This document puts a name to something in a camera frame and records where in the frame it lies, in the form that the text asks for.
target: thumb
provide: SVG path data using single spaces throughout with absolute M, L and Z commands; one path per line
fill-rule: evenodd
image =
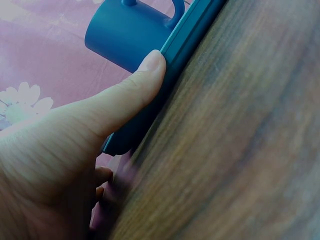
M 46 177 L 60 184 L 70 182 L 94 161 L 109 134 L 151 102 L 162 85 L 165 70 L 164 57 L 154 50 L 123 82 L 85 100 L 53 109 L 28 126 L 21 123 L 5 129 L 0 145 L 6 151 L 2 151 L 0 159 L 16 172 L 19 169 L 15 166 L 23 162 L 32 172 L 41 173 L 23 173 L 34 185 Z
M 54 117 L 65 122 L 66 116 L 72 116 L 65 123 L 78 123 L 82 135 L 94 134 L 104 141 L 152 101 L 162 85 L 165 70 L 164 57 L 154 50 L 127 79 L 95 96 L 61 107 Z

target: blue mug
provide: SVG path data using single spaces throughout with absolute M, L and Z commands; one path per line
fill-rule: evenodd
M 105 0 L 93 16 L 85 46 L 133 73 L 145 56 L 160 50 L 185 13 L 184 0 L 172 0 L 173 18 L 139 0 Z

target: wood grain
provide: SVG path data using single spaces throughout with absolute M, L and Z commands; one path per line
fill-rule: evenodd
M 230 0 L 158 121 L 111 239 L 320 239 L 320 1 Z

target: white flower print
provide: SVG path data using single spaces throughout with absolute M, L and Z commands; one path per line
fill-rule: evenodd
M 100 3 L 102 3 L 104 0 L 92 0 L 92 2 L 94 3 L 94 4 L 100 4 Z
M 18 90 L 11 86 L 6 91 L 0 91 L 0 130 L 37 114 L 47 113 L 54 101 L 51 97 L 41 100 L 39 97 L 40 87 L 29 87 L 27 82 L 22 82 Z

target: skin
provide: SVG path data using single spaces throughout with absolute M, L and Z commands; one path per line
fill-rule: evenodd
M 96 167 L 106 137 L 157 94 L 166 61 L 152 51 L 101 93 L 0 132 L 0 239 L 86 239 L 91 210 L 112 179 Z

